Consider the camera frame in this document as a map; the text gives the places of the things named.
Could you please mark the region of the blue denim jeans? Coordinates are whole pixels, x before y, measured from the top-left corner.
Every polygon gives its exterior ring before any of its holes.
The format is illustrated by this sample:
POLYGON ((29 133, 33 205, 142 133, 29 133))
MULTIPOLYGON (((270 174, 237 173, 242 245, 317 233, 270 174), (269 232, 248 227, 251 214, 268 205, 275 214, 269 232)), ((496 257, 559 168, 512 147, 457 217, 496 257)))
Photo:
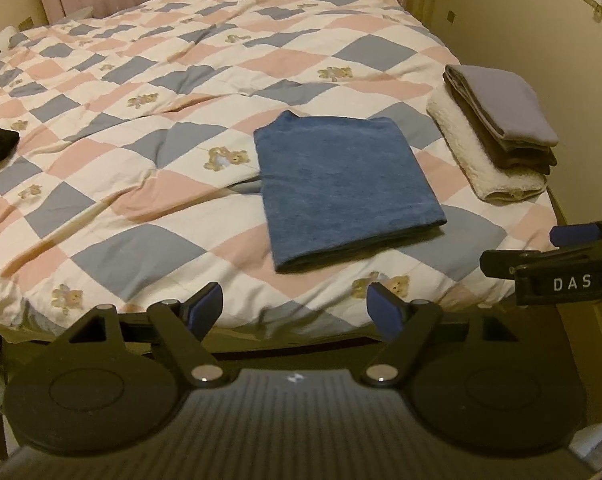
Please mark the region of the blue denim jeans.
POLYGON ((253 140, 279 273, 359 258, 446 222, 390 118, 300 117, 286 110, 253 140))

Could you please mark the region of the folded dark brown cloth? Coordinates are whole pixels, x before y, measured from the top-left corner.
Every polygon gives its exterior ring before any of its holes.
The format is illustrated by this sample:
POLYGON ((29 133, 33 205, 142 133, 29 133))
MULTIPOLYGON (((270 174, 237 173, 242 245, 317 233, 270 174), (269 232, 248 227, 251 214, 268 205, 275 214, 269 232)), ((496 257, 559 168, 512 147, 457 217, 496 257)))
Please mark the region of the folded dark brown cloth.
POLYGON ((476 116, 469 104, 458 94, 449 82, 445 88, 450 91, 454 102, 470 124, 470 129, 484 149, 487 157, 499 169, 530 168, 548 176, 552 167, 557 165, 557 159, 550 148, 514 148, 506 151, 488 132, 483 122, 476 116))

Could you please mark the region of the folded white fluffy towel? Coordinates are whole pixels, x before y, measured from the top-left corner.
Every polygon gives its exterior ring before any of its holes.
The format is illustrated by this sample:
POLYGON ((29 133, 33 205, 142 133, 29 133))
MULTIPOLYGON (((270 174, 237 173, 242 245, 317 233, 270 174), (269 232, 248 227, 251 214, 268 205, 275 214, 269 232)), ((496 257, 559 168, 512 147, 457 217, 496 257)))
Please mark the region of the folded white fluffy towel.
POLYGON ((538 171, 525 167, 500 169, 494 164, 479 138, 482 125, 457 103, 449 87, 435 89, 426 110, 479 200, 516 203, 546 191, 547 179, 538 171))

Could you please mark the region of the folded purple grey cloth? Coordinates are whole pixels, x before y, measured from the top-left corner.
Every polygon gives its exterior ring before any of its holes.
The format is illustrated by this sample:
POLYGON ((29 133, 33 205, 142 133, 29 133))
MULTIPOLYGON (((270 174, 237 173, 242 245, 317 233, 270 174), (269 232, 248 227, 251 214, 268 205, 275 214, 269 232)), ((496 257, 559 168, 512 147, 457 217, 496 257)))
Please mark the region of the folded purple grey cloth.
POLYGON ((533 88, 519 75, 482 66, 449 64, 445 80, 505 150, 550 150, 559 143, 533 88))

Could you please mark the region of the checkered pink grey quilt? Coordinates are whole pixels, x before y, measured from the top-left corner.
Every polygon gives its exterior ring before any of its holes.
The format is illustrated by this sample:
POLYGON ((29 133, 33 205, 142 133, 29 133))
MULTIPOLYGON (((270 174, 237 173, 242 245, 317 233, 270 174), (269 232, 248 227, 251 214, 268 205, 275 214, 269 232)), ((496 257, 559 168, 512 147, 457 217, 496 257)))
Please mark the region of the checkered pink grey quilt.
POLYGON ((95 304, 141 311, 219 283, 216 330, 252 341, 368 325, 365 289, 447 309, 514 290, 487 249, 549 247, 547 194, 480 200, 426 105, 453 54, 397 0, 151 0, 13 36, 0 58, 0 334, 51 339, 95 304), (254 131, 280 114, 392 119, 445 214, 429 238, 275 270, 254 131))

